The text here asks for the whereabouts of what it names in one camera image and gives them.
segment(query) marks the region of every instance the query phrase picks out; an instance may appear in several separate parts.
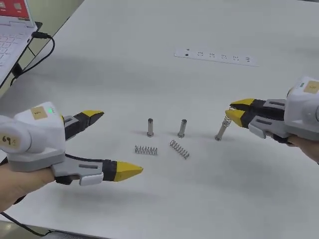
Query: metal pin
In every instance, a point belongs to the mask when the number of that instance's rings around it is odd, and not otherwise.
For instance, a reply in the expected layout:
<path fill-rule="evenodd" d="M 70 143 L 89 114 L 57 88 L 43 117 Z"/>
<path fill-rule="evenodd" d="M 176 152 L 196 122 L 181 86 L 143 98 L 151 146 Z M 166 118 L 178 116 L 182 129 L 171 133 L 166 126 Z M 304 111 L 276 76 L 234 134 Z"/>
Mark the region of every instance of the metal pin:
<path fill-rule="evenodd" d="M 149 118 L 148 120 L 148 133 L 147 133 L 148 137 L 153 137 L 154 132 L 153 132 L 153 119 Z"/>
<path fill-rule="evenodd" d="M 227 129 L 227 127 L 229 127 L 230 123 L 231 123 L 231 119 L 225 116 L 223 123 L 221 124 L 221 127 L 218 131 L 218 134 L 215 136 L 215 140 L 221 141 L 221 138 L 223 137 L 223 134 L 225 133 L 225 130 Z"/>
<path fill-rule="evenodd" d="M 177 136 L 179 138 L 183 138 L 185 136 L 186 123 L 187 123 L 187 120 L 185 120 L 185 119 L 181 120 L 180 129 L 179 129 L 179 132 L 177 134 Z"/>

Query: electrical outlet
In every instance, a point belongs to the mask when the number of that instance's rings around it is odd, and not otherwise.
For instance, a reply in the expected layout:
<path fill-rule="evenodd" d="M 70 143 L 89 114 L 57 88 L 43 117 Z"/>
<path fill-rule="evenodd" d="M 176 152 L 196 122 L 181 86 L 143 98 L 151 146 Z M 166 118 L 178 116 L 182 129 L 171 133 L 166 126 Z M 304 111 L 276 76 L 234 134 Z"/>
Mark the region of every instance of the electrical outlet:
<path fill-rule="evenodd" d="M 215 51 L 198 51 L 190 48 L 181 48 L 175 51 L 174 56 L 190 58 L 196 60 L 215 61 L 245 66 L 258 66 L 257 62 L 251 56 L 241 56 L 229 53 L 217 53 Z"/>

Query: metal spring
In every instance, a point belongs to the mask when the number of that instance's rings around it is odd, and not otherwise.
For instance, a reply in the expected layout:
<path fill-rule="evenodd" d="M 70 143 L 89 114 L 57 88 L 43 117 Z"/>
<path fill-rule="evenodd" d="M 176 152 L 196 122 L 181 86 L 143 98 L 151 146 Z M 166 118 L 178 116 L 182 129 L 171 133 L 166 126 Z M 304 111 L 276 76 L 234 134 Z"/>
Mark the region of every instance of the metal spring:
<path fill-rule="evenodd" d="M 158 154 L 158 148 L 135 145 L 135 153 L 156 156 Z"/>
<path fill-rule="evenodd" d="M 174 139 L 169 143 L 169 145 L 184 159 L 187 159 L 189 157 L 189 153 L 184 148 L 182 148 Z"/>
<path fill-rule="evenodd" d="M 223 122 L 221 123 L 223 127 L 228 127 L 231 123 L 231 119 L 228 116 L 225 116 Z"/>

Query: laptop screen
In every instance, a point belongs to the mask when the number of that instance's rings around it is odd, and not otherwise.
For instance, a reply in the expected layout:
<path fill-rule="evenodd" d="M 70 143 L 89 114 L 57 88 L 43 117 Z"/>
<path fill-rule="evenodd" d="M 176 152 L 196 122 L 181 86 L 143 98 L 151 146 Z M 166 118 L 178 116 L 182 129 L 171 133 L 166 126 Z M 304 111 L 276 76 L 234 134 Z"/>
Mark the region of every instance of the laptop screen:
<path fill-rule="evenodd" d="M 24 0 L 0 0 L 0 16 L 29 18 Z"/>

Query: handwritten label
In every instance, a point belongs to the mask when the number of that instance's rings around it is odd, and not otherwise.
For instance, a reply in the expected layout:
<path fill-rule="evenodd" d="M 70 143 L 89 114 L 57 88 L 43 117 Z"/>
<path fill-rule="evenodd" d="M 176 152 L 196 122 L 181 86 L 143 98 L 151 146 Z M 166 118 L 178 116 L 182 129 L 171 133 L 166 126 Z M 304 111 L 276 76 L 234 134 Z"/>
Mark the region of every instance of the handwritten label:
<path fill-rule="evenodd" d="M 19 148 L 20 138 L 12 136 L 8 133 L 0 132 L 0 145 L 9 147 L 9 148 Z"/>
<path fill-rule="evenodd" d="M 304 92 L 317 94 L 319 90 L 319 82 L 318 81 L 309 81 L 306 85 Z"/>
<path fill-rule="evenodd" d="M 48 118 L 48 115 L 46 114 L 43 106 L 34 107 L 31 109 L 31 112 L 35 120 Z"/>

